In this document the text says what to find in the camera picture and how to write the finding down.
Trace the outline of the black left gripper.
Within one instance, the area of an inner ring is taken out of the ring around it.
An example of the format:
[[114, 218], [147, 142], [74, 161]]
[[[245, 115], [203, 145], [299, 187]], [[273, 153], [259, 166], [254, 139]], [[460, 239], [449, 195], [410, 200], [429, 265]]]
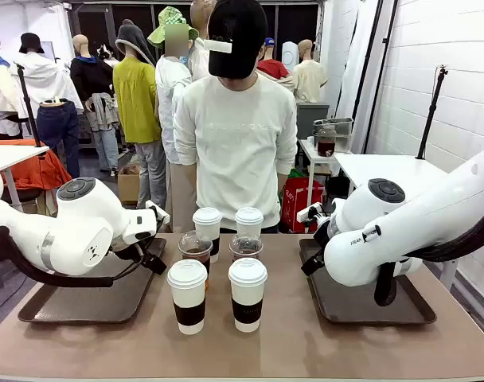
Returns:
[[156, 275], [163, 275], [167, 268], [166, 263], [162, 260], [166, 239], [149, 238], [144, 240], [140, 247], [143, 253], [142, 265]]

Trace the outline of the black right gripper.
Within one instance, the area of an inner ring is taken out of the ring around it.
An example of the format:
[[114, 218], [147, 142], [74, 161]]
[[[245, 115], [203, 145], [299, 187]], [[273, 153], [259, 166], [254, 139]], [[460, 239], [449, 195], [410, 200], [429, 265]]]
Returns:
[[329, 223], [324, 222], [318, 226], [312, 239], [300, 240], [301, 270], [306, 276], [311, 276], [325, 266], [324, 251], [330, 241]]

